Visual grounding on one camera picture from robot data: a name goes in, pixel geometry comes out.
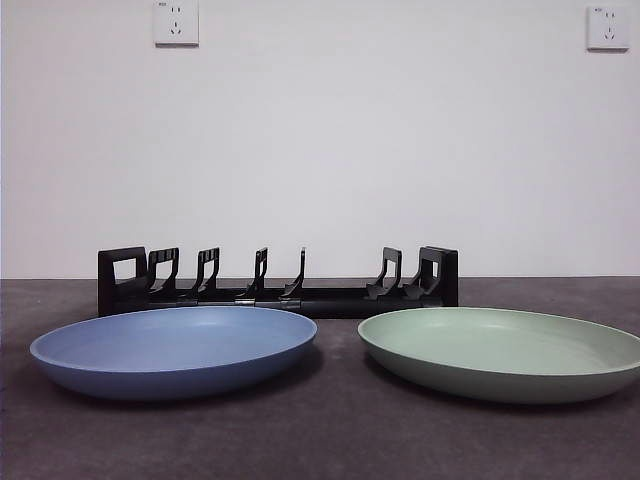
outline black dish rack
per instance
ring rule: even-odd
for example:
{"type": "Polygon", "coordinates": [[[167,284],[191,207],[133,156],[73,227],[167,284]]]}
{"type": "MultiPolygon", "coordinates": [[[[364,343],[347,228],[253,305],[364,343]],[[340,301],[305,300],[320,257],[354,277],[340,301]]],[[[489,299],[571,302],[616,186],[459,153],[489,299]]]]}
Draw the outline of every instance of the black dish rack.
{"type": "Polygon", "coordinates": [[[221,286],[218,277],[220,249],[198,253],[198,272],[189,288],[178,288],[176,277],[178,248],[155,250],[147,255],[144,247],[98,252],[98,314],[112,315],[154,308],[209,305],[245,305],[288,310],[312,318],[367,318],[379,313],[407,308],[458,306],[458,252],[422,247],[418,271],[402,282],[402,252],[385,247],[382,271],[372,283],[361,287],[308,287],[304,285],[306,251],[300,253],[300,273],[280,288],[265,287],[267,249],[256,252],[253,281],[246,288],[221,286]],[[115,278],[114,263],[135,260],[136,276],[115,278]],[[171,274],[159,283],[157,265],[171,262],[171,274]],[[205,280],[205,265],[213,262],[213,273],[205,280]],[[385,279],[388,263],[395,264],[395,275],[385,279]]]}

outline electrical outlet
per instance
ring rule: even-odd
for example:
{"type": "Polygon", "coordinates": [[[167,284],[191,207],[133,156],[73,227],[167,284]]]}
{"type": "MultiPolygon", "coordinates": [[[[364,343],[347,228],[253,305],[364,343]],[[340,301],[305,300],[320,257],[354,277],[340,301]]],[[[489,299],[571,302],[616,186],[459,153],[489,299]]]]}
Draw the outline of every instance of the electrical outlet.
{"type": "Polygon", "coordinates": [[[198,1],[157,1],[153,10],[153,36],[157,47],[198,46],[198,1]]]}
{"type": "Polygon", "coordinates": [[[626,6],[589,7],[587,48],[629,49],[629,9],[626,6]]]}

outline plate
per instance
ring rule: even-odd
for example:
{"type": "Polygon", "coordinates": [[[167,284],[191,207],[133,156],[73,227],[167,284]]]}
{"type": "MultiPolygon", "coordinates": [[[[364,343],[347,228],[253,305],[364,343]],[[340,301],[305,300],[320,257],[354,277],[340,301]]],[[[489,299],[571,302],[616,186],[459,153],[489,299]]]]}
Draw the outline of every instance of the plate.
{"type": "Polygon", "coordinates": [[[59,328],[31,354],[54,382],[120,400],[211,395],[264,380],[308,349],[316,324],[253,307],[184,307],[125,313],[59,328]]]}
{"type": "Polygon", "coordinates": [[[391,372],[483,400],[590,400],[640,377],[638,337],[555,315],[425,308],[371,317],[358,326],[358,333],[391,372]]]}

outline plate rim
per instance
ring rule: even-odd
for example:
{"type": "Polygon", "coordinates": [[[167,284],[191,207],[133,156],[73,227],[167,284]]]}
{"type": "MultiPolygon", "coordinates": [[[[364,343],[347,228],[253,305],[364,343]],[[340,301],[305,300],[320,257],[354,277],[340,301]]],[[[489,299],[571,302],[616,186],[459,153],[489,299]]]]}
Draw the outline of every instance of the plate rim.
{"type": "Polygon", "coordinates": [[[567,321],[568,320],[568,321],[572,321],[572,322],[588,323],[588,324],[595,325],[595,326],[603,328],[603,329],[608,329],[608,330],[614,331],[614,332],[616,332],[618,334],[626,335],[628,337],[631,337],[640,346],[640,337],[638,337],[638,336],[636,336],[636,335],[634,335],[632,333],[626,332],[624,330],[621,330],[619,328],[611,327],[609,325],[602,325],[601,323],[591,322],[589,320],[581,320],[579,318],[565,317],[565,316],[562,316],[562,315],[554,315],[554,314],[541,313],[541,312],[529,312],[529,311],[526,311],[526,310],[514,310],[514,309],[508,309],[508,308],[492,308],[492,307],[425,307],[425,308],[411,308],[411,309],[406,309],[406,310],[397,310],[397,311],[393,311],[393,312],[381,313],[379,315],[374,315],[374,316],[369,317],[369,318],[363,320],[362,322],[360,322],[358,324],[358,335],[360,336],[360,338],[366,344],[373,345],[376,348],[379,348],[379,349],[384,350],[386,352],[392,353],[392,354],[397,355],[399,357],[403,357],[403,358],[406,358],[406,359],[409,359],[409,360],[413,360],[413,361],[416,361],[416,362],[422,362],[422,363],[426,363],[426,364],[430,364],[430,365],[450,367],[450,368],[456,368],[456,369],[461,369],[461,370],[469,370],[469,371],[478,372],[478,373],[490,373],[490,374],[498,374],[498,375],[514,375],[514,376],[520,376],[520,377],[587,377],[587,376],[607,375],[607,374],[612,374],[612,373],[627,372],[627,371],[630,371],[630,370],[634,370],[634,369],[640,368],[640,359],[638,359],[638,361],[636,361],[636,362],[627,364],[627,365],[622,366],[622,367],[609,368],[609,369],[603,369],[603,370],[597,370],[597,371],[594,370],[593,372],[583,372],[583,373],[523,373],[523,372],[507,372],[507,371],[503,371],[503,370],[492,370],[492,369],[484,369],[484,368],[473,368],[473,367],[468,367],[468,366],[455,365],[455,364],[452,364],[452,363],[438,362],[438,361],[434,361],[434,360],[425,360],[424,358],[417,358],[417,357],[414,357],[414,356],[411,356],[411,355],[407,355],[406,353],[401,353],[401,352],[398,352],[398,351],[393,350],[391,348],[383,347],[379,343],[374,342],[370,337],[365,335],[363,333],[363,331],[362,331],[363,327],[367,324],[367,322],[372,321],[374,319],[377,319],[379,317],[384,317],[384,316],[394,315],[394,314],[397,315],[397,314],[402,314],[403,312],[416,311],[416,310],[420,310],[420,311],[474,310],[474,311],[514,312],[514,313],[526,313],[528,315],[533,315],[533,316],[554,317],[554,318],[560,318],[563,321],[567,321]]]}
{"type": "Polygon", "coordinates": [[[299,343],[297,343],[294,346],[288,347],[288,348],[284,348],[281,350],[277,350],[271,353],[268,353],[266,355],[261,355],[261,356],[256,356],[256,357],[252,357],[252,358],[248,358],[246,360],[241,360],[241,361],[237,361],[237,362],[229,362],[229,363],[220,363],[220,364],[215,364],[215,365],[205,365],[202,367],[187,367],[187,368],[171,368],[171,369],[154,369],[154,370],[143,370],[143,369],[137,369],[137,370],[123,370],[123,369],[105,369],[105,368],[96,368],[96,367],[86,367],[86,366],[81,366],[78,364],[74,364],[71,362],[63,362],[63,361],[59,361],[59,360],[53,360],[50,357],[43,355],[41,353],[39,353],[37,351],[37,347],[38,344],[47,336],[49,335],[53,335],[56,332],[59,332],[61,330],[65,330],[68,328],[73,328],[76,327],[78,325],[81,324],[85,324],[85,323],[90,323],[90,322],[97,322],[97,321],[104,321],[107,318],[113,318],[113,317],[124,317],[124,316],[129,316],[129,315],[135,315],[135,314],[140,314],[140,313],[148,313],[148,312],[157,312],[157,311],[179,311],[179,310],[193,310],[193,309],[232,309],[232,310],[236,310],[238,308],[251,308],[254,310],[269,310],[269,311],[274,311],[274,309],[272,308],[264,308],[264,307],[246,307],[246,306],[240,306],[240,305],[203,305],[203,306],[196,306],[196,307],[169,307],[169,308],[157,308],[157,309],[153,309],[153,310],[139,310],[136,312],[126,312],[126,313],[117,313],[114,315],[106,315],[104,317],[97,317],[97,318],[89,318],[87,320],[81,320],[79,322],[74,322],[74,323],[70,323],[69,325],[63,325],[62,327],[58,327],[55,328],[47,333],[44,333],[42,335],[40,335],[39,337],[37,337],[35,340],[33,340],[31,342],[31,344],[29,345],[29,353],[39,362],[42,362],[46,365],[50,365],[50,366],[55,366],[55,367],[61,367],[61,368],[65,368],[68,370],[77,370],[80,372],[91,372],[91,373],[112,373],[112,374],[161,374],[161,373],[178,373],[178,372],[195,372],[198,370],[206,370],[206,369],[210,369],[210,368],[222,368],[222,367],[230,367],[233,365],[241,365],[243,363],[248,363],[248,362],[253,362],[253,361],[257,361],[257,360],[263,360],[269,357],[273,357],[275,355],[280,355],[282,353],[288,352],[290,350],[293,350],[295,348],[301,347],[303,345],[306,345],[307,343],[311,342],[316,334],[318,333],[318,325],[311,320],[308,317],[305,317],[304,315],[300,315],[299,313],[295,313],[295,312],[289,312],[287,310],[275,310],[279,313],[283,313],[286,315],[294,315],[296,317],[299,317],[301,319],[304,319],[310,326],[311,326],[311,334],[308,335],[307,337],[304,338],[304,340],[300,341],[299,343]]]}

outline gray countertop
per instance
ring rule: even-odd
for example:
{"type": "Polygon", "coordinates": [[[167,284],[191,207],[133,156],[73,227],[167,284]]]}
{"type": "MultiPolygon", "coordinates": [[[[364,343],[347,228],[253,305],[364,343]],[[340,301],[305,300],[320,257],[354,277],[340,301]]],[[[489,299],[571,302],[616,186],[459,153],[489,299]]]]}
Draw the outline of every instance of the gray countertop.
{"type": "MultiPolygon", "coordinates": [[[[462,279],[461,304],[568,315],[640,334],[640,278],[462,279]]],[[[604,399],[508,406],[389,374],[355,320],[320,320],[299,365],[253,388],[170,404],[49,382],[37,336],[96,316],[96,282],[2,283],[3,478],[638,479],[640,382],[604,399]]]]}

